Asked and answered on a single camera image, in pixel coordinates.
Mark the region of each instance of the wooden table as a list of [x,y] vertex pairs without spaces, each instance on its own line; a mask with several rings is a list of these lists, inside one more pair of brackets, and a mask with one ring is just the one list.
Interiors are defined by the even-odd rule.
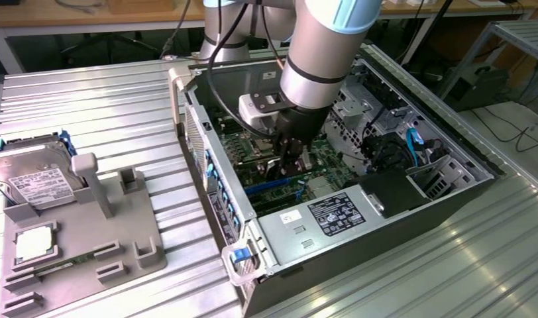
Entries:
[[[23,3],[17,6],[0,6],[0,61],[7,73],[23,73],[23,67],[7,43],[8,37],[172,29],[176,27],[185,3],[185,0],[173,1],[173,11],[127,15],[113,15],[105,7],[97,8],[95,14],[89,15],[79,10],[60,7],[53,0],[23,0]],[[416,50],[443,1],[439,0],[435,5],[424,5],[420,9],[417,17],[425,20],[403,62],[409,60]],[[521,0],[521,3],[524,13],[520,18],[527,19],[533,10],[538,9],[538,3],[532,2],[532,0]],[[395,5],[391,2],[385,2],[379,18],[384,20],[411,19],[416,15],[416,10],[417,7],[407,4]],[[480,8],[467,0],[453,0],[444,17],[509,14],[509,7]],[[203,27],[203,16],[201,0],[192,0],[183,28]]]

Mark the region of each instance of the circuit board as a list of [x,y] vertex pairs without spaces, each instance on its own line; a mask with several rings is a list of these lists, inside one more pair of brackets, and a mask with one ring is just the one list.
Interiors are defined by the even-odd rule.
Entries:
[[259,172],[259,165],[277,159],[272,153],[271,141],[247,131],[220,134],[220,141],[259,217],[315,199],[317,193],[309,187],[311,180],[319,178],[327,190],[336,191],[355,177],[325,139],[312,142],[312,169],[271,182]]

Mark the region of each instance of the warning label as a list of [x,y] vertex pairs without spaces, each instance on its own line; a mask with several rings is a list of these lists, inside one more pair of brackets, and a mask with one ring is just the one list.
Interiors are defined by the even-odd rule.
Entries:
[[71,186],[59,168],[9,178],[9,183],[33,206],[72,195]]
[[328,237],[365,222],[345,192],[309,204],[308,208]]

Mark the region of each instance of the blue pci slot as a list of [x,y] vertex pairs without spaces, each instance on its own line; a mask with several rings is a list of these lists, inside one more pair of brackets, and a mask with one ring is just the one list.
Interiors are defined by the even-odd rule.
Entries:
[[247,195],[255,194],[257,192],[261,192],[263,190],[272,189],[273,187],[284,186],[288,183],[289,183],[289,178],[269,181],[269,182],[265,182],[263,184],[257,184],[257,185],[255,185],[252,187],[245,188],[245,194]]

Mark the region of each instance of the metal shelf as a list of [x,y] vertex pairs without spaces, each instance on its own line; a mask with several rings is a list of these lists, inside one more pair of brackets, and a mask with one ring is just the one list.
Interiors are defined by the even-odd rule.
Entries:
[[[463,70],[473,61],[479,50],[484,47],[487,40],[492,35],[500,37],[503,41],[511,43],[524,53],[538,59],[538,20],[491,22],[484,28],[481,35],[479,35],[469,51],[461,59],[461,62],[440,86],[437,96],[440,96],[441,99],[445,98],[453,88]],[[504,48],[504,46],[501,46],[496,53],[487,58],[488,61],[495,60],[501,48]]]

